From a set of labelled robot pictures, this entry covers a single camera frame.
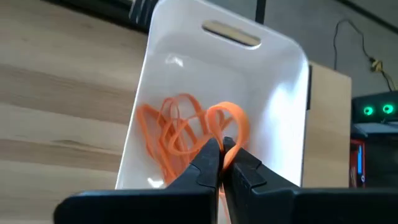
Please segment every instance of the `white plastic bin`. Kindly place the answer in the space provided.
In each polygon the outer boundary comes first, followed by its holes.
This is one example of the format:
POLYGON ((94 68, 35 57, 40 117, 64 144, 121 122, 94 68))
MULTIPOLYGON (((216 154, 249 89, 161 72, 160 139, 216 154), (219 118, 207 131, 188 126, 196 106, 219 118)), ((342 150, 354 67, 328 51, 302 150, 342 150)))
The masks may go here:
POLYGON ((134 113, 141 103, 160 109, 165 97, 179 93, 193 95, 203 108, 221 101, 242 107, 252 127, 249 151, 301 185, 307 87, 307 58, 288 37, 205 1, 159 1, 116 188, 166 187, 134 113), (261 43, 248 47, 209 33, 202 29, 205 21, 235 27, 261 43))

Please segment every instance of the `wood grain surface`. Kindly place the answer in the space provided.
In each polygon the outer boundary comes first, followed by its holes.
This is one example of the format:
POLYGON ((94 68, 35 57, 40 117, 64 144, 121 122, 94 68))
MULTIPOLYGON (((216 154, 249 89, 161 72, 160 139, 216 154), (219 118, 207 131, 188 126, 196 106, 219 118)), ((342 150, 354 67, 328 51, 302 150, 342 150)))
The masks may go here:
POLYGON ((0 1, 0 223, 113 189, 147 37, 39 0, 0 1))
POLYGON ((304 187, 348 187, 351 79, 312 63, 307 112, 304 187))

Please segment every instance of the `electronic device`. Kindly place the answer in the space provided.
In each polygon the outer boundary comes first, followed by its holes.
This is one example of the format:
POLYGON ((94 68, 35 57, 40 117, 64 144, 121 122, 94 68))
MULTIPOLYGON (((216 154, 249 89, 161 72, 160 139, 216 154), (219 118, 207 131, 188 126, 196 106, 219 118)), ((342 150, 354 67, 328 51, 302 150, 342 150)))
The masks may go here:
POLYGON ((353 123, 398 121, 398 91, 353 99, 353 123))
POLYGON ((366 187, 398 188, 398 137, 371 134, 364 140, 366 187))
POLYGON ((398 91, 360 96, 352 100, 354 128, 365 135, 398 133, 398 91))

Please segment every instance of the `wall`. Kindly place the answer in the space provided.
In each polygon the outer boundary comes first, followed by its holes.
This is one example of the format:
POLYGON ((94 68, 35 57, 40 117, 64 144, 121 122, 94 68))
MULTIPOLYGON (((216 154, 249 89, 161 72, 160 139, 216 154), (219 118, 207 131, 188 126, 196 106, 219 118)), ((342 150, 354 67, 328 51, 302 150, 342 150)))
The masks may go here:
MULTIPOLYGON (((368 53, 381 59, 385 71, 398 82, 398 35, 338 2, 268 0, 264 23, 295 39, 310 60, 333 67, 333 35, 336 23, 342 18, 350 18, 362 30, 368 53)), ((369 63, 361 50, 361 37, 348 24, 339 28, 337 49, 338 71, 353 79, 353 96, 388 90, 383 77, 369 71, 369 63)))
POLYGON ((248 19, 256 18, 257 0, 208 0, 248 19))

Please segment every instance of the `red component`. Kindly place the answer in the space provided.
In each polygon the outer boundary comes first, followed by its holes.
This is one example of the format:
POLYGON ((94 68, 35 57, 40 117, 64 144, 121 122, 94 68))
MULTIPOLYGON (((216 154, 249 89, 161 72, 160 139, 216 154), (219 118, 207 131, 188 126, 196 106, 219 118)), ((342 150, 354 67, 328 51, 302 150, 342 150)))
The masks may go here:
POLYGON ((349 186, 354 188, 365 188, 365 142, 351 139, 349 152, 349 186), (361 174, 358 173, 358 153, 361 149, 361 174))

